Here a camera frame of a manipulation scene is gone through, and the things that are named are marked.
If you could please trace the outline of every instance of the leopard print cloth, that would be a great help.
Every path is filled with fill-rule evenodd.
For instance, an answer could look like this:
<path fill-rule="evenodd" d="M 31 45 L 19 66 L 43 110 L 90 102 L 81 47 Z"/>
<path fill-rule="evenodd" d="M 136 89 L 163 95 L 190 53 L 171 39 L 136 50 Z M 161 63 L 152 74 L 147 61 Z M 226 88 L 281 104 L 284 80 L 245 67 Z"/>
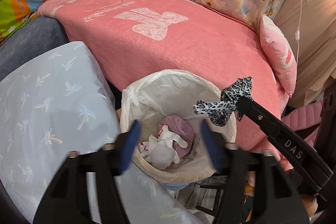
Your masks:
<path fill-rule="evenodd" d="M 237 111 L 236 104 L 240 97 L 245 96 L 252 100 L 251 90 L 252 77 L 238 78 L 237 82 L 222 90 L 220 102 L 206 103 L 198 101 L 194 105 L 194 112 L 195 114 L 208 114 L 214 125 L 223 127 L 229 120 L 231 113 Z M 243 114 L 238 112 L 238 121 L 242 118 Z"/>

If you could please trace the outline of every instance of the white cord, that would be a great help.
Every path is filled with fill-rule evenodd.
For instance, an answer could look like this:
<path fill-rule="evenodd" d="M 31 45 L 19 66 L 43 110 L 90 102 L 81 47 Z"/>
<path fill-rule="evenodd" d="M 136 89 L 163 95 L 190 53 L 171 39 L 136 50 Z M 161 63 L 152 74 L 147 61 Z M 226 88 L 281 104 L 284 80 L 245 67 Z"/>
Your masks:
<path fill-rule="evenodd" d="M 299 18 L 299 25 L 297 27 L 297 31 L 295 32 L 295 40 L 297 41 L 297 53 L 296 53 L 296 66 L 299 63 L 299 44 L 300 44 L 300 24 L 301 24 L 301 15 L 302 15 L 302 2 L 300 4 L 300 18 Z"/>

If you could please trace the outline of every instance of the pink cushion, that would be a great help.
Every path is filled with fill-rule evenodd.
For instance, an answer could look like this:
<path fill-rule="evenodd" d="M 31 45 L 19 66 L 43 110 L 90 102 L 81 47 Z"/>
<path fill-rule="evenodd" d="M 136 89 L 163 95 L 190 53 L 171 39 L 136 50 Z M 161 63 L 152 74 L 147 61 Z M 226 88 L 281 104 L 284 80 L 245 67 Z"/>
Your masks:
<path fill-rule="evenodd" d="M 296 62 L 292 49 L 281 30 L 268 17 L 260 21 L 260 44 L 274 74 L 290 97 L 295 90 Z"/>

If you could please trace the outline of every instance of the laundry basket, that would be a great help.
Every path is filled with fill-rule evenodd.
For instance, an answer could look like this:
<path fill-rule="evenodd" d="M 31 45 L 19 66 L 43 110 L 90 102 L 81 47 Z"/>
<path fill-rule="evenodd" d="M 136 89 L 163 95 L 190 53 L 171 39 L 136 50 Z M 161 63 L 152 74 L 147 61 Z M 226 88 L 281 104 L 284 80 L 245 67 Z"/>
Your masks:
<path fill-rule="evenodd" d="M 198 100 L 219 101 L 221 91 L 213 83 L 183 70 L 162 70 L 148 75 L 129 85 L 122 93 L 120 126 L 127 132 L 134 120 L 142 125 L 140 141 L 156 136 L 159 122 L 168 115 L 185 119 L 200 137 L 200 121 L 209 119 L 207 115 L 194 114 L 193 105 Z M 223 134 L 228 142 L 236 138 L 236 118 L 231 115 L 224 127 L 217 127 L 209 120 L 211 129 Z M 134 163 L 149 176 L 168 189 L 181 189 L 189 183 L 210 177 L 214 173 L 203 141 L 196 147 L 195 156 L 190 161 L 158 170 L 150 165 L 136 148 Z"/>

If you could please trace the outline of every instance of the purple fabric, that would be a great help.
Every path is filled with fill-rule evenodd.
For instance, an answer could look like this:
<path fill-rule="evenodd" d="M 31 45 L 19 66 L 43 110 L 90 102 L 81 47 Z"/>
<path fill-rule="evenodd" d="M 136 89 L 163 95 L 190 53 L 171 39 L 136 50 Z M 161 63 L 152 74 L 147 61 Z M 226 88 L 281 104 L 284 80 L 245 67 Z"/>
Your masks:
<path fill-rule="evenodd" d="M 180 135 L 181 138 L 188 143 L 187 148 L 180 147 L 176 142 L 174 142 L 173 144 L 173 148 L 177 152 L 178 156 L 180 158 L 184 157 L 189 153 L 191 145 L 193 144 L 193 140 L 195 137 L 195 132 L 193 128 L 185 120 L 176 115 L 170 115 L 165 117 L 159 123 L 157 128 L 161 130 L 162 126 L 164 126 L 165 124 L 168 125 L 169 131 Z"/>

